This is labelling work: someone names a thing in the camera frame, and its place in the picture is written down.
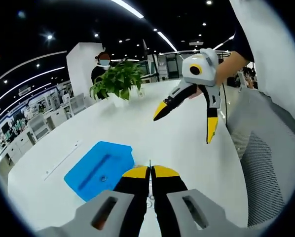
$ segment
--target black ceiling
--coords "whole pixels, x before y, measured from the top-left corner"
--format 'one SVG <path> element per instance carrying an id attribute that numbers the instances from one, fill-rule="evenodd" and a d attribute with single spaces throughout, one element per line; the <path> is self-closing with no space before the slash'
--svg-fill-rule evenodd
<path id="1" fill-rule="evenodd" d="M 123 58 L 125 54 L 129 58 L 135 55 L 142 58 L 142 39 L 157 53 L 173 51 L 154 28 L 177 50 L 194 49 L 188 43 L 196 40 L 204 42 L 202 47 L 213 48 L 234 34 L 234 13 L 228 0 L 213 0 L 211 6 L 206 5 L 206 0 L 124 2 L 145 17 L 139 19 L 110 0 L 1 0 L 0 76 L 32 58 L 63 50 L 69 52 L 78 42 L 102 42 L 106 51 L 114 54 L 114 59 Z M 54 39 L 47 40 L 48 34 Z M 231 49 L 231 44 L 223 47 L 221 49 Z M 0 96 L 30 77 L 62 66 L 66 66 L 65 53 L 30 62 L 0 80 Z M 57 83 L 52 77 L 69 79 L 65 68 L 33 79 L 28 85 Z M 4 97 L 0 108 L 15 101 L 17 93 L 16 89 Z"/>

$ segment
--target human hand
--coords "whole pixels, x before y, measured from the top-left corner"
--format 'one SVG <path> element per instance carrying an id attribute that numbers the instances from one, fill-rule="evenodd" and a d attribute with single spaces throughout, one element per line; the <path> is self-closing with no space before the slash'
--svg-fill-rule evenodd
<path id="1" fill-rule="evenodd" d="M 189 99 L 195 98 L 198 95 L 201 95 L 202 91 L 199 89 L 199 87 L 197 86 L 197 91 L 196 93 L 194 93 L 193 95 L 189 96 Z"/>

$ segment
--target white pot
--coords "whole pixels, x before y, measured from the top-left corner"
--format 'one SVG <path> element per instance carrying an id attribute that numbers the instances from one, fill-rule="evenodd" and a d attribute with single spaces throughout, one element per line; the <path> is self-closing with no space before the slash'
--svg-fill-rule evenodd
<path id="1" fill-rule="evenodd" d="M 111 100 L 117 108 L 123 108 L 129 105 L 129 100 L 124 100 L 113 93 L 108 93 L 108 99 Z"/>
<path id="2" fill-rule="evenodd" d="M 142 98 L 145 95 L 144 89 L 141 87 L 140 91 L 136 86 L 133 86 L 130 90 L 130 99 Z"/>

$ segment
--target gray mesh chair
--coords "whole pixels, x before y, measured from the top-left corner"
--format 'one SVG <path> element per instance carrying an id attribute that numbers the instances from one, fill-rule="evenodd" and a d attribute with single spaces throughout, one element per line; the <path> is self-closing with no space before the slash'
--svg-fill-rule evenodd
<path id="1" fill-rule="evenodd" d="M 86 109 L 84 94 L 79 94 L 70 99 L 70 108 L 73 115 Z"/>
<path id="2" fill-rule="evenodd" d="M 228 130 L 245 177 L 248 227 L 269 224 L 295 190 L 295 120 L 266 95 L 242 88 Z"/>
<path id="3" fill-rule="evenodd" d="M 39 141 L 42 137 L 50 132 L 50 129 L 46 124 L 43 115 L 40 113 L 29 120 L 28 125 L 32 129 L 37 141 Z"/>

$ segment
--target blue plastic container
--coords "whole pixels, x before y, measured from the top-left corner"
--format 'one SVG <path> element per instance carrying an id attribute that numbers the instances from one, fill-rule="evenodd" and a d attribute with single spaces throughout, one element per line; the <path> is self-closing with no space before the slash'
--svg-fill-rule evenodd
<path id="1" fill-rule="evenodd" d="M 132 169 L 130 146 L 99 142 L 65 175 L 64 180 L 84 201 L 113 190 L 123 173 Z"/>

